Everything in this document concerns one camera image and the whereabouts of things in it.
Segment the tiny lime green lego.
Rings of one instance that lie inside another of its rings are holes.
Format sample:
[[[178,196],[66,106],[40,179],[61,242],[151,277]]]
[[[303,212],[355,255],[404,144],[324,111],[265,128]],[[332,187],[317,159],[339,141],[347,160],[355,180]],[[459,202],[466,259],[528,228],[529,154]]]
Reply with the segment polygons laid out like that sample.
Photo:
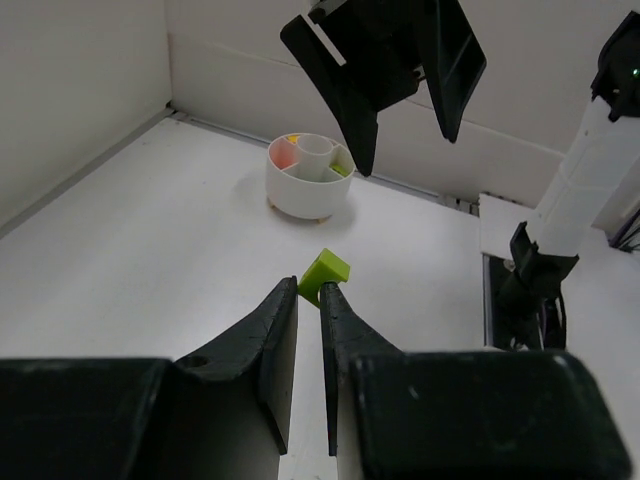
[[[324,248],[302,275],[298,295],[320,307],[320,289],[324,283],[346,283],[351,267],[331,250]]]

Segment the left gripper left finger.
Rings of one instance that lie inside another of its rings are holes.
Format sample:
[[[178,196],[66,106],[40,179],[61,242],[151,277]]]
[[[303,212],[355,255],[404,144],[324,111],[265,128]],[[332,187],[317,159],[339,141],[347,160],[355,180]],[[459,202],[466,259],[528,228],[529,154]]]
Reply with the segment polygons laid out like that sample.
[[[287,452],[297,280],[178,360],[1,363],[5,479],[274,479]]]

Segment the lime green square lego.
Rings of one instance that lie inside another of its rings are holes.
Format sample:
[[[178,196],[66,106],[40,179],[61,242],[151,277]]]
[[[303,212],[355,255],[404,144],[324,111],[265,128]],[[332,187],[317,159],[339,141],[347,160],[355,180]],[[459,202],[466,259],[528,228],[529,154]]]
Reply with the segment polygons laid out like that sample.
[[[329,168],[342,177],[348,177],[350,175],[350,170],[339,163],[332,163]]]

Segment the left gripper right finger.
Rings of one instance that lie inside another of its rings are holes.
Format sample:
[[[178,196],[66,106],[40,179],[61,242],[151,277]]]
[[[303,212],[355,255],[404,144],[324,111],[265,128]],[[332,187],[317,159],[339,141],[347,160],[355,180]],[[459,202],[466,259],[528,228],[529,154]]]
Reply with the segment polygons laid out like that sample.
[[[342,479],[626,479],[598,385],[561,351],[413,353],[319,293],[328,452]]]

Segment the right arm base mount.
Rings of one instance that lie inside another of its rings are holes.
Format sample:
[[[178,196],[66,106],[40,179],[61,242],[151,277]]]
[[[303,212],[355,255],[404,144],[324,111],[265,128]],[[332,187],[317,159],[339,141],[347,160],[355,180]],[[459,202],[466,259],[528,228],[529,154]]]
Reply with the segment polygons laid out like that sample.
[[[504,351],[564,350],[564,298],[527,292],[517,282],[513,266],[511,260],[483,256],[485,344]]]

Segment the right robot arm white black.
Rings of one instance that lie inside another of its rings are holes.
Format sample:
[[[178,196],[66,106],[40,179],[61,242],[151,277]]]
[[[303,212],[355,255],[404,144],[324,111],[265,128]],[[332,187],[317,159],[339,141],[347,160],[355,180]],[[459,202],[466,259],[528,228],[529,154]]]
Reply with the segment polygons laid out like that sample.
[[[426,84],[443,137],[458,137],[487,65],[456,1],[317,1],[281,41],[329,107],[364,176],[373,171],[378,114]],[[639,156],[639,16],[604,44],[591,98],[568,153],[510,240],[485,260],[485,339],[495,348],[562,349],[562,281],[579,246]]]

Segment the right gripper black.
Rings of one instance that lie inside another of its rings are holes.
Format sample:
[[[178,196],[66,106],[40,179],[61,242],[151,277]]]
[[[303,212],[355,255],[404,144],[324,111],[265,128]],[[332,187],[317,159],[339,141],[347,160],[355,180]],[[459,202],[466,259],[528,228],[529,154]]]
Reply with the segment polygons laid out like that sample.
[[[342,67],[301,15],[280,32],[336,119],[363,176],[373,171],[376,112],[417,92],[421,65],[441,133],[451,143],[487,65],[459,1],[414,1],[412,20],[410,6],[409,1],[313,2],[309,18],[342,55]]]

